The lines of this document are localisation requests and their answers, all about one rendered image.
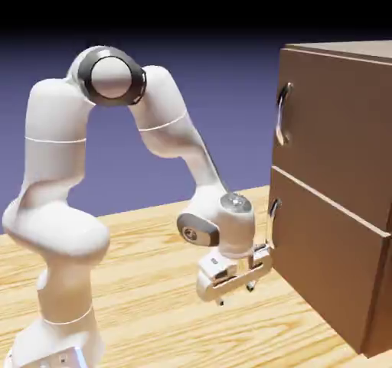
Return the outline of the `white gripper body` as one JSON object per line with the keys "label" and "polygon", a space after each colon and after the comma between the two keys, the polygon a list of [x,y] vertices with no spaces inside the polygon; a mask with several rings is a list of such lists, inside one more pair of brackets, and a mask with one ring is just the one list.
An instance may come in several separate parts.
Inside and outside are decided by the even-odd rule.
{"label": "white gripper body", "polygon": [[254,246],[247,261],[248,269],[239,273],[238,259],[229,259],[218,248],[213,248],[198,263],[198,297],[206,302],[215,301],[240,287],[247,287],[251,281],[258,282],[272,268],[270,248],[265,243]]}

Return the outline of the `brown short cabinet door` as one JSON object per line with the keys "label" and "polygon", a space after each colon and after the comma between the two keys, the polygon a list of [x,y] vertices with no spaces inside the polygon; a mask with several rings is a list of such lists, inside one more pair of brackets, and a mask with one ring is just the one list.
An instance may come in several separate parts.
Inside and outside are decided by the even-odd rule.
{"label": "brown short cabinet door", "polygon": [[392,350],[392,236],[274,167],[277,201],[274,269],[357,353]]}

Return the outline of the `brown wooden cabinet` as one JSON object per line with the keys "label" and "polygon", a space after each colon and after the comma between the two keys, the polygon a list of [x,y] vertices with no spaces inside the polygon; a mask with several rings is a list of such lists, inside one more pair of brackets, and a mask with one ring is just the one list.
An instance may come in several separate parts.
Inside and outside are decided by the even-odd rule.
{"label": "brown wooden cabinet", "polygon": [[392,41],[286,45],[276,106],[274,269],[356,352],[392,350]]}

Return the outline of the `brown tall cabinet door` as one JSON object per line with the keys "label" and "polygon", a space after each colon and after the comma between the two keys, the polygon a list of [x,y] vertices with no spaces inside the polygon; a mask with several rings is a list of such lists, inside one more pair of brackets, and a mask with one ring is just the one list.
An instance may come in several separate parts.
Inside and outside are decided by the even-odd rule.
{"label": "brown tall cabinet door", "polygon": [[392,227],[392,52],[368,42],[288,45],[287,143],[273,165],[387,231]]}

